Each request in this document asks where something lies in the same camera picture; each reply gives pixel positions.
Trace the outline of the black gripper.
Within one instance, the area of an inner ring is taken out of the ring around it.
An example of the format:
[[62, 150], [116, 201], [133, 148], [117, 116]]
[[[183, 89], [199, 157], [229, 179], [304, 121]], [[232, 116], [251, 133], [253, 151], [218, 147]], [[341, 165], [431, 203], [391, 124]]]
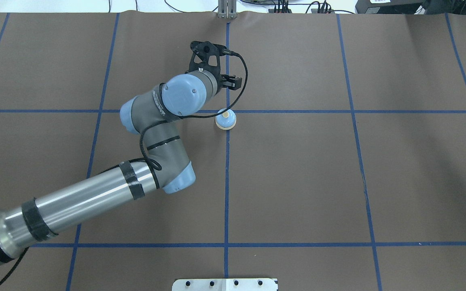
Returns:
[[221, 74], [220, 57], [230, 55], [231, 50], [220, 44], [209, 41], [192, 41], [189, 45], [192, 57], [189, 61], [188, 73], [202, 69], [212, 74], [218, 87], [230, 90], [242, 88], [243, 79], [235, 75]]

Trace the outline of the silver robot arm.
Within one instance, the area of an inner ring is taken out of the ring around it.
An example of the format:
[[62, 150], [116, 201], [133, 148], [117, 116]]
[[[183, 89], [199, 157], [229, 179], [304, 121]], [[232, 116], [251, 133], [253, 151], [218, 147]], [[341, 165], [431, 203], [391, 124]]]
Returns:
[[126, 160], [83, 181], [10, 210], [0, 210], [0, 266], [22, 259], [26, 250], [67, 228], [99, 216], [147, 193], [173, 194], [191, 186], [196, 175], [175, 126], [200, 118], [197, 112], [222, 89], [243, 94], [248, 77], [223, 74], [220, 58], [240, 53], [209, 41], [192, 41], [188, 70], [155, 85], [122, 105], [122, 125], [139, 135], [141, 157]]

